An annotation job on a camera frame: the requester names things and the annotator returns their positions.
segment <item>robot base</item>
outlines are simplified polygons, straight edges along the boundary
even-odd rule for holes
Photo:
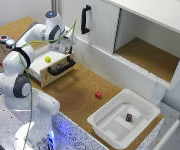
[[[25,136],[27,134],[28,127],[29,127],[29,123],[23,125],[16,132],[15,137],[14,137],[14,150],[23,150],[23,146],[24,146],[24,143],[25,143],[24,138],[25,138]],[[26,143],[25,144],[25,150],[39,150],[39,147],[38,146],[32,147],[32,146],[29,146],[28,143]],[[40,150],[47,150],[47,148],[41,147]]]

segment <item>white plastic tub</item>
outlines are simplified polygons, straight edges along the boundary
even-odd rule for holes
[[[159,108],[125,89],[87,120],[112,147],[125,149],[159,113]],[[127,114],[132,114],[131,122],[126,121]]]

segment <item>cabinet shelf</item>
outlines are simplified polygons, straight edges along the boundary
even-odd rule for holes
[[[115,53],[168,82],[171,82],[180,60],[139,38],[134,38]]]

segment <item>black handle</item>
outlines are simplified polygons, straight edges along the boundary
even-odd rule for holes
[[[86,5],[86,8],[84,8],[82,10],[82,24],[81,24],[81,30],[82,30],[82,34],[86,34],[88,33],[90,30],[88,28],[86,28],[86,12],[88,10],[91,10],[91,7]]]
[[[51,67],[48,67],[48,72],[53,76],[57,76],[76,64],[76,62],[73,59],[71,59],[70,56],[67,57],[67,61],[69,62],[68,65],[56,70],[52,70]]]

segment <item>small red cube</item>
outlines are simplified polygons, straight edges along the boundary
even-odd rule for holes
[[[96,94],[95,94],[95,97],[96,97],[96,98],[99,98],[99,99],[100,99],[101,96],[102,96],[102,93],[101,93],[101,92],[96,92]]]

